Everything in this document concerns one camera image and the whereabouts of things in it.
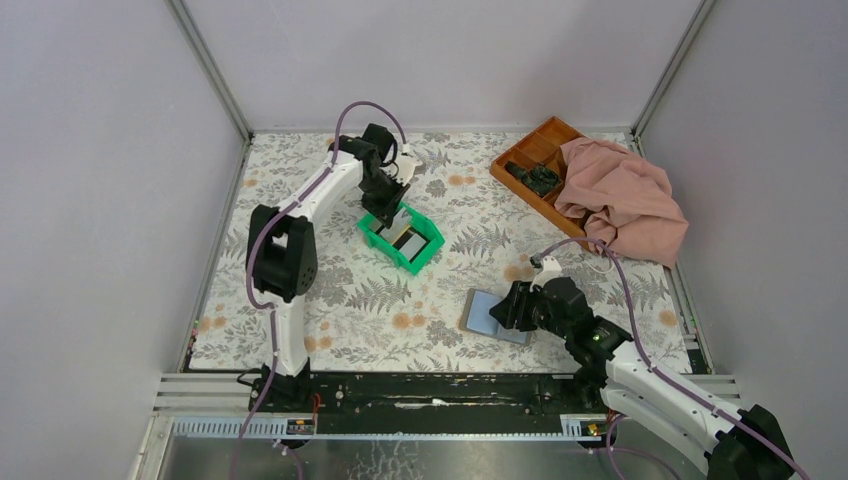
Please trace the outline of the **green plastic bin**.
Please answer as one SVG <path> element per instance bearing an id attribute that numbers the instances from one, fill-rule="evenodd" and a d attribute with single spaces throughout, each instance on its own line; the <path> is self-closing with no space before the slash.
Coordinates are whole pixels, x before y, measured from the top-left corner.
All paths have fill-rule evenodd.
<path id="1" fill-rule="evenodd" d="M 390 227 L 372 214 L 358 223 L 365 243 L 389 258 L 398 268 L 417 275 L 441 250 L 445 239 L 435 223 L 401 202 Z"/>

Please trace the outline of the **grey leather card holder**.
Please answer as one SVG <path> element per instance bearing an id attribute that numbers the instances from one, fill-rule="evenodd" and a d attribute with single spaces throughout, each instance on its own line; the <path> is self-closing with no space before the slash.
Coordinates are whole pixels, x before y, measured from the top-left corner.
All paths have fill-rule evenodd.
<path id="1" fill-rule="evenodd" d="M 531 339 L 529 332 L 506 329 L 490 314 L 490 309 L 500 300 L 501 297 L 492 293 L 475 288 L 470 289 L 458 328 L 466 333 L 477 334 L 498 341 L 527 345 Z"/>

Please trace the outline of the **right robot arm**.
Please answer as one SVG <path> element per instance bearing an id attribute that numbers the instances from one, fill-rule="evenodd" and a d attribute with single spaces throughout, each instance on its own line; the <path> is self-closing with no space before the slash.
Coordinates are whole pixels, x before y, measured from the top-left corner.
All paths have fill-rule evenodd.
<path id="1" fill-rule="evenodd" d="M 582 383 L 609 409 L 673 445 L 710 479 L 789 479 L 796 471 L 776 417 L 725 402 L 642 356 L 632 334 L 597 315 L 568 277 L 516 281 L 489 314 L 500 329 L 543 330 L 564 341 Z"/>

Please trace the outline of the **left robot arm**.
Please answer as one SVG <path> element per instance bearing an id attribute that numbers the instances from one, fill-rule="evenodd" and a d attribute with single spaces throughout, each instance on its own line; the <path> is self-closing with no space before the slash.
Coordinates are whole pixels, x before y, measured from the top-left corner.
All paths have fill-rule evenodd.
<path id="1" fill-rule="evenodd" d="M 272 373 L 296 377 L 308 364 L 304 304 L 318 273 L 320 225 L 349 191 L 359 189 L 362 207 L 382 226 L 392 226 L 415 165 L 404 135 L 370 124 L 360 136 L 336 137 L 318 170 L 287 199 L 254 209 L 246 288 L 254 307 L 271 315 Z"/>

